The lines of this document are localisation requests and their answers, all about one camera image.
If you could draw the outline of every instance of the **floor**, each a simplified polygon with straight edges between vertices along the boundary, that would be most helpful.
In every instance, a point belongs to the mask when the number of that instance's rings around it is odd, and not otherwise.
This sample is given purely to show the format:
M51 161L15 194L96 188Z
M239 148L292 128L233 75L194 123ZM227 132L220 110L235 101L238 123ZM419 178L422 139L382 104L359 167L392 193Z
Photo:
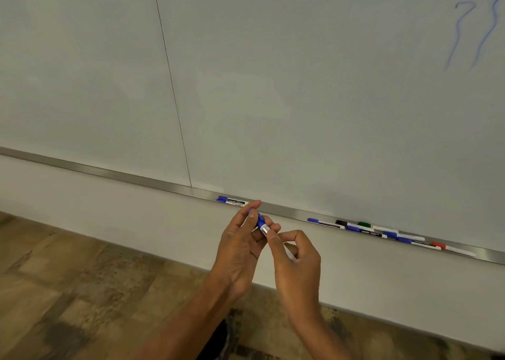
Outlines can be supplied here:
M0 359L127 359L205 271L0 212ZM482 351L322 307L356 359L486 360ZM275 291L231 311L232 360L309 359Z

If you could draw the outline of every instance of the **person's left hand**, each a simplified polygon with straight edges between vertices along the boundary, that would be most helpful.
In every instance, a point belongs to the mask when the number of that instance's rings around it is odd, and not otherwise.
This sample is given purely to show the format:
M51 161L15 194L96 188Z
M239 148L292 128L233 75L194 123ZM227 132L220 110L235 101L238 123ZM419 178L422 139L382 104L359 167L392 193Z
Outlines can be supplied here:
M211 275L219 277L230 286L229 296L232 301L240 298L251 286L257 260L267 244L267 238L256 229L256 208L260 205L260 200L254 200L239 210L225 228L219 242ZM280 224L273 223L268 216L265 216L265 223L276 233L281 229Z

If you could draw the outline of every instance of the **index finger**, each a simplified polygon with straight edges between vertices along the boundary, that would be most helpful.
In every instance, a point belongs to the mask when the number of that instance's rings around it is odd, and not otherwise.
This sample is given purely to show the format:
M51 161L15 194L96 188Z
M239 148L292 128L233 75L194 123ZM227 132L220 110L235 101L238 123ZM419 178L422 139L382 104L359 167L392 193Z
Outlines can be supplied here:
M318 253L316 248L312 245L310 239L305 235L300 229L295 229L293 231L281 232L278 234L281 241L285 242L295 242L298 247L299 257L311 252Z
M238 210L237 214L231 219L230 223L228 224L229 227L235 226L237 228L240 228L242 224L245 222L245 218L247 218L249 210L251 208L258 208L261 205L261 200L253 200L252 202L249 202L245 206L243 206L240 210Z

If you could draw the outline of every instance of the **red marker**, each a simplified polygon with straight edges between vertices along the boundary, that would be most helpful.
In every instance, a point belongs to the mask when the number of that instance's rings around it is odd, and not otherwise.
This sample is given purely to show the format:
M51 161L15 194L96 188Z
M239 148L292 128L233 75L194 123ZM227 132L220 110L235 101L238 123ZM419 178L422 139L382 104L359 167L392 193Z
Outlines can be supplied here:
M473 252L465 251L465 250L451 247L451 246L446 246L445 244L442 244L442 243L431 242L431 245L435 246L435 247L440 247L441 249L443 249L445 251L460 253L461 255L467 255L467 256L471 256L471 257L477 257L477 254L474 254Z

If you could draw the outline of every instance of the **red marker cap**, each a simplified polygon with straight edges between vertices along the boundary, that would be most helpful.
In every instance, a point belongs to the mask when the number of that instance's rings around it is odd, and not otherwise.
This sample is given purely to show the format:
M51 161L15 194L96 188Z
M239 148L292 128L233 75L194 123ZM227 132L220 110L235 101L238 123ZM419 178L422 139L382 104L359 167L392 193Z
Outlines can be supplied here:
M431 245L436 246L436 247L440 247L443 250L445 249L445 247L447 247L445 244L437 243L437 242L431 242Z

